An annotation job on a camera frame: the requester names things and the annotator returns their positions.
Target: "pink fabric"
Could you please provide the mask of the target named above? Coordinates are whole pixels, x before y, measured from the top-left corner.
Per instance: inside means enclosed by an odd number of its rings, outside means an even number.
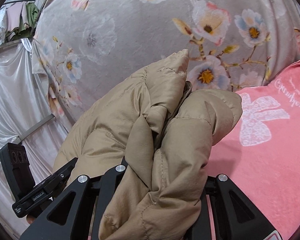
[[[12,32],[14,29],[19,28],[20,15],[23,22],[28,23],[26,4],[26,2],[17,2],[7,9],[7,32]]]
[[[242,117],[212,148],[207,172],[228,175],[288,240],[300,225],[300,61],[237,93]]]

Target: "white drape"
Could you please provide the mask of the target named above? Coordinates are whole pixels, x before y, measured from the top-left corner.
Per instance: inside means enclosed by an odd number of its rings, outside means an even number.
[[[28,42],[23,43],[25,46],[19,44],[13,58],[0,62],[0,149],[51,114],[40,76],[32,70],[28,51],[31,47]],[[23,141],[36,183],[51,174],[55,156],[66,135],[66,129],[53,119]],[[0,164],[0,222],[10,234],[19,237],[28,224],[25,218],[16,217],[11,208],[13,203]]]

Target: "metal bolt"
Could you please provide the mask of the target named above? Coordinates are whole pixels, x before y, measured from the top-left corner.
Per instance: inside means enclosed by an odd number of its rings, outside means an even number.
[[[227,181],[227,180],[228,180],[228,177],[227,177],[226,175],[224,175],[224,174],[220,174],[220,175],[218,176],[218,179],[221,180],[221,181]]]
[[[88,177],[86,176],[86,175],[81,175],[81,176],[79,176],[79,178],[78,178],[78,181],[80,182],[80,183],[84,183],[84,182],[86,182],[88,180]]]
[[[124,171],[125,169],[126,169],[126,167],[124,165],[118,165],[115,168],[115,170],[118,172]]]

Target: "yellow flower center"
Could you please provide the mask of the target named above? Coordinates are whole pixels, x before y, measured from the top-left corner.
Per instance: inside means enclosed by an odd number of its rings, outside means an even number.
[[[67,62],[67,69],[72,70],[72,63],[71,63],[71,61]]]
[[[210,84],[214,79],[213,73],[210,69],[206,69],[199,74],[198,80],[201,83]]]
[[[255,28],[255,27],[251,27],[249,29],[249,35],[251,38],[256,39],[259,37],[260,31],[258,31],[257,28]]]
[[[206,25],[204,28],[203,28],[207,33],[211,33],[212,32],[212,27],[210,25]]]

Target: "curtain rod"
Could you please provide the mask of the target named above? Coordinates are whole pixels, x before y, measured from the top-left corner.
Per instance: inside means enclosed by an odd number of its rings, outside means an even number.
[[[35,0],[15,0],[11,2],[5,2],[3,5],[9,4],[9,3],[16,3],[16,2],[35,2]]]

